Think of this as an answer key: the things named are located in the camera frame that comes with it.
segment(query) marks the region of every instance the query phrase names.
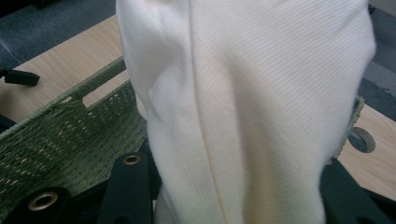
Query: gray carpet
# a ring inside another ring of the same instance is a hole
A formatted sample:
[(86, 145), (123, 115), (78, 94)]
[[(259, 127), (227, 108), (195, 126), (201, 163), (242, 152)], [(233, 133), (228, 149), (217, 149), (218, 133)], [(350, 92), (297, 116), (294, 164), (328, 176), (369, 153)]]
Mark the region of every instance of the gray carpet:
[[(13, 68), (115, 14), (116, 0), (61, 0), (0, 19), (0, 64)], [(372, 15), (377, 52), (361, 82), (366, 104), (396, 120), (396, 18)]]

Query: white cloth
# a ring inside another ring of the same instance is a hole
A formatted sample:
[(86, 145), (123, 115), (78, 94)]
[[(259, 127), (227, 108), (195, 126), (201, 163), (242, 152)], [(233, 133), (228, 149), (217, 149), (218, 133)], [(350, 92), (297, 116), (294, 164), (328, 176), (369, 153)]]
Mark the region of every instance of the white cloth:
[(323, 223), (375, 51), (364, 0), (118, 0), (163, 187), (155, 223)]

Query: ribbed fabric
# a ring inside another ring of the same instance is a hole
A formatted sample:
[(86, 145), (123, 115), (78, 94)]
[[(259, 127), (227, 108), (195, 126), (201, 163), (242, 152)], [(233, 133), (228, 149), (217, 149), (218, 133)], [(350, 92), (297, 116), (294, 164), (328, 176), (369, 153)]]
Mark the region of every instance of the ribbed fabric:
[(156, 223), (324, 223), (321, 170), (375, 51), (361, 0), (119, 0), (163, 178)]

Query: white fabric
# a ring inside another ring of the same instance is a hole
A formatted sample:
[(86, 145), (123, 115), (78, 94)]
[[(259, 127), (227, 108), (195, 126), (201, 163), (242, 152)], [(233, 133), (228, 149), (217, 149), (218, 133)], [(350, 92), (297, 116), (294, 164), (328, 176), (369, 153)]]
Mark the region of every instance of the white fabric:
[(375, 51), (364, 0), (118, 0), (163, 178), (155, 223), (323, 223)]

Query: plastic basket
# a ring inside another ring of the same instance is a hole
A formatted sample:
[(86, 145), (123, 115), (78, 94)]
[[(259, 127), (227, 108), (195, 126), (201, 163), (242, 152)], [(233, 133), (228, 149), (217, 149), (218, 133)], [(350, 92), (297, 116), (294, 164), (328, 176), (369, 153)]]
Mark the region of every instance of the plastic basket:
[(0, 223), (33, 191), (76, 195), (108, 179), (118, 156), (138, 150), (146, 122), (129, 81), (88, 108), (82, 102), (124, 70), (119, 58), (0, 135)]

